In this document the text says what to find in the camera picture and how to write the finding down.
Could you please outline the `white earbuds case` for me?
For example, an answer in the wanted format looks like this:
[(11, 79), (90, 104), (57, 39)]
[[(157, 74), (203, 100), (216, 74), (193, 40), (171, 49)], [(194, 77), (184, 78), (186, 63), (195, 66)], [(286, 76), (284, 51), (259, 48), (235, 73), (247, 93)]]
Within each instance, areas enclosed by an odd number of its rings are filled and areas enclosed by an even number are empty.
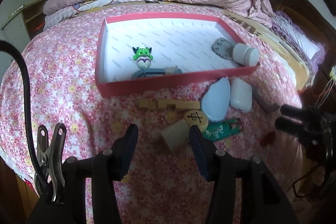
[(252, 109), (252, 87), (250, 84), (234, 78), (231, 80), (230, 106), (243, 113), (248, 113)]

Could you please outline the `beige cube block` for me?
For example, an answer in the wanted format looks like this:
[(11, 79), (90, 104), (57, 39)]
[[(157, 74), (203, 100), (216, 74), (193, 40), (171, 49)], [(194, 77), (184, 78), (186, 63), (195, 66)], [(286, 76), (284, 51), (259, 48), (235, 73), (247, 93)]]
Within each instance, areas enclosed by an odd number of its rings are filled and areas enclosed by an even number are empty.
[(189, 141), (189, 125), (184, 119), (169, 125), (161, 131), (161, 136), (170, 151), (175, 150)]

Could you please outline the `wooden chinese chess piece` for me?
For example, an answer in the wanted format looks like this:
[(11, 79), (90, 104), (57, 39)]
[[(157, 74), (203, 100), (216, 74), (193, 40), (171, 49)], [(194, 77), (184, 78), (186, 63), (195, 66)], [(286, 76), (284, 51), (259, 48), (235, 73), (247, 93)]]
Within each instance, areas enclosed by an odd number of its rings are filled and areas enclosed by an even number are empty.
[(208, 117), (200, 110), (189, 110), (183, 116), (183, 119), (191, 126), (198, 126), (201, 132), (204, 132), (209, 125)]

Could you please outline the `light blue oval case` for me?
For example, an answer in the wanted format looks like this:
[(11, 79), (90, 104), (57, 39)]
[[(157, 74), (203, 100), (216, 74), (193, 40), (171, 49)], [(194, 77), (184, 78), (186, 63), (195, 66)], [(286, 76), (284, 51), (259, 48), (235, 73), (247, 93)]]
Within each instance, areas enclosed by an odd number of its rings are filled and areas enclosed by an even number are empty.
[(230, 103), (231, 86), (227, 77), (211, 84), (201, 99), (201, 110), (210, 122), (224, 120)]

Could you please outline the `white plastic bottle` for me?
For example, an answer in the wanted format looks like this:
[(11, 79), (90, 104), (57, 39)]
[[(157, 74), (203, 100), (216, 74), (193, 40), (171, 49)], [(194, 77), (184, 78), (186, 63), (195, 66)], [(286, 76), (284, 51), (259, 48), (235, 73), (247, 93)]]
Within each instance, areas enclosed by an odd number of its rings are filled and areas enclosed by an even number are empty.
[(259, 50), (243, 43), (237, 43), (232, 52), (233, 60), (245, 67), (254, 67), (259, 62)]

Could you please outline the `wooden puzzle block piece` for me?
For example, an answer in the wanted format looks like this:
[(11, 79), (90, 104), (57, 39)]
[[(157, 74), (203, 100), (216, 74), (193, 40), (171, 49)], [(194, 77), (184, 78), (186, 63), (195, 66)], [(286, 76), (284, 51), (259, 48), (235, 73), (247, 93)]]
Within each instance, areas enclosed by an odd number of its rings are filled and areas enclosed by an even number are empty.
[(138, 107), (140, 109), (146, 110), (166, 110), (174, 109), (177, 111), (187, 111), (187, 110), (200, 110), (201, 104), (199, 101), (193, 100), (151, 100), (151, 99), (140, 99), (138, 100)]

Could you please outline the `silver metal clip left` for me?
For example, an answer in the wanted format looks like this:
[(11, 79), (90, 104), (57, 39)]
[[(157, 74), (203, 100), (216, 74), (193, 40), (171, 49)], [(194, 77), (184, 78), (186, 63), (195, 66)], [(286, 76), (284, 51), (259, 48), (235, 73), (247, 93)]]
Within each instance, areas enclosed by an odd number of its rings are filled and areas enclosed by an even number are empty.
[(44, 125), (38, 127), (37, 134), (37, 160), (42, 178), (47, 182), (51, 179), (52, 188), (47, 190), (37, 173), (34, 177), (35, 187), (41, 195), (47, 191), (52, 203), (59, 203), (65, 189), (65, 180), (62, 173), (62, 155), (66, 139), (66, 127), (58, 123), (54, 128), (52, 140), (49, 142), (49, 134)]

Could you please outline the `yellow cartoon blanket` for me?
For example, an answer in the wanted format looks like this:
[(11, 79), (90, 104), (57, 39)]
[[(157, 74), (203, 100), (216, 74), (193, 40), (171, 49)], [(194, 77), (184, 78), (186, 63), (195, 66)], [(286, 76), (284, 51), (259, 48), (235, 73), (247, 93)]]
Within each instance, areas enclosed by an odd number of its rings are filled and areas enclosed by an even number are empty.
[[(106, 9), (107, 7), (117, 5), (135, 5), (135, 4), (160, 4), (171, 5), (171, 2), (159, 1), (159, 0), (91, 0), (80, 2), (71, 6), (74, 10), (80, 14), (84, 12), (93, 12), (97, 10)], [(286, 40), (272, 29), (255, 22), (252, 19), (244, 18), (232, 11), (216, 7), (212, 5), (206, 6), (209, 9), (215, 10), (224, 14), (230, 20), (240, 25), (246, 31), (257, 36), (260, 40), (269, 44), (274, 52), (276, 52), (282, 59), (284, 59), (285, 66), (288, 67), (290, 75), (293, 77), (293, 82), (298, 91), (303, 91), (308, 84), (314, 80), (311, 77), (310, 65), (303, 58), (303, 55), (299, 53), (297, 49), (291, 46)]]

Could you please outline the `purple ruffled pillow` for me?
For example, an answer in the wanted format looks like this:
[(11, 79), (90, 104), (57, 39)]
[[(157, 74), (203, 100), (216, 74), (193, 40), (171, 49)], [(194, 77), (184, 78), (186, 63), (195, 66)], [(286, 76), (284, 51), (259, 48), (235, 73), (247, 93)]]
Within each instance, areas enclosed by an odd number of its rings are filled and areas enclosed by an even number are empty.
[(316, 75), (318, 66), (325, 59), (326, 53), (323, 45), (308, 38), (305, 32), (284, 11), (275, 12), (272, 18), (272, 30), (298, 50), (309, 64), (312, 74)]

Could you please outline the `grey round gear piece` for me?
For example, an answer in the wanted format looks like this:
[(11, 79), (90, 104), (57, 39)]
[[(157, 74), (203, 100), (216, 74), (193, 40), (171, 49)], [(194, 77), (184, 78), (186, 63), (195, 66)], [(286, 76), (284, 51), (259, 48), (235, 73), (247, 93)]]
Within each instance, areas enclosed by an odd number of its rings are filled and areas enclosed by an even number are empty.
[(226, 38), (218, 38), (212, 45), (213, 51), (223, 59), (232, 59), (235, 42), (228, 41)]

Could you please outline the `dark wooden headboard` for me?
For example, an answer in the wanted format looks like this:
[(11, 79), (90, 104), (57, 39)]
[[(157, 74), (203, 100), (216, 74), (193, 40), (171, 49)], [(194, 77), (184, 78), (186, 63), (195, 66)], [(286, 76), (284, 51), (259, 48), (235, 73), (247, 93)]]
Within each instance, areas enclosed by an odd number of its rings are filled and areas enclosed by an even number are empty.
[(329, 76), (335, 65), (335, 27), (308, 0), (269, 0), (274, 11), (284, 11), (306, 36), (325, 49), (325, 59), (319, 70)]

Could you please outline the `blue grey tape dispenser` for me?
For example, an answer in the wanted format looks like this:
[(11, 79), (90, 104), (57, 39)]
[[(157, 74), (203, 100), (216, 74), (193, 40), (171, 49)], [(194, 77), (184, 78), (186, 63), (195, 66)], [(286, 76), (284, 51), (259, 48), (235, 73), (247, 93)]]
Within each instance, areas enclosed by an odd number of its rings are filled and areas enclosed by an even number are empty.
[(157, 77), (157, 76), (165, 76), (165, 75), (178, 75), (182, 74), (182, 70), (178, 67), (170, 67), (170, 68), (144, 68), (136, 71), (131, 76), (131, 80), (146, 78), (146, 77)]

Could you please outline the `green dragon figurine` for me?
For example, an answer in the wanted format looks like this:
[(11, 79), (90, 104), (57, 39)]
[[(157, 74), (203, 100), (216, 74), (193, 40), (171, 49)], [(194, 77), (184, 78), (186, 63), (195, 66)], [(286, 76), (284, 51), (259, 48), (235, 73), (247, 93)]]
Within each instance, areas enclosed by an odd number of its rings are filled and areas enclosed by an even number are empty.
[(133, 47), (133, 59), (136, 62), (139, 69), (150, 68), (153, 56), (151, 55), (152, 48), (135, 48)]

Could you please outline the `red cardboard box tray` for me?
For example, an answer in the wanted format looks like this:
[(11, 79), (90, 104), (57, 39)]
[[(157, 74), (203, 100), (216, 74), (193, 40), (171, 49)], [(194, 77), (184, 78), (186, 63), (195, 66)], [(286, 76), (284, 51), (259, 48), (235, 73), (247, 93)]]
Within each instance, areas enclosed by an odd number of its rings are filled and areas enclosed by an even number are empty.
[[(224, 20), (179, 12), (148, 12), (103, 20), (97, 45), (96, 87), (104, 98), (251, 75), (260, 66), (225, 60), (212, 49), (218, 38), (243, 43)], [(137, 48), (149, 48), (152, 69), (178, 68), (177, 75), (135, 78)]]

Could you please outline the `grey bedside cabinet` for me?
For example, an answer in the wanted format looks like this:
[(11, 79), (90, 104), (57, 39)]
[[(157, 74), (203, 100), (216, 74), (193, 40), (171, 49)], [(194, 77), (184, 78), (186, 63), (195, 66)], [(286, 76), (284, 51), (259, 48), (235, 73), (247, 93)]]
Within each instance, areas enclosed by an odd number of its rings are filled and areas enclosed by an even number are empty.
[(43, 31), (45, 14), (43, 7), (48, 0), (36, 0), (22, 5), (1, 26), (8, 41), (22, 52), (32, 38)]

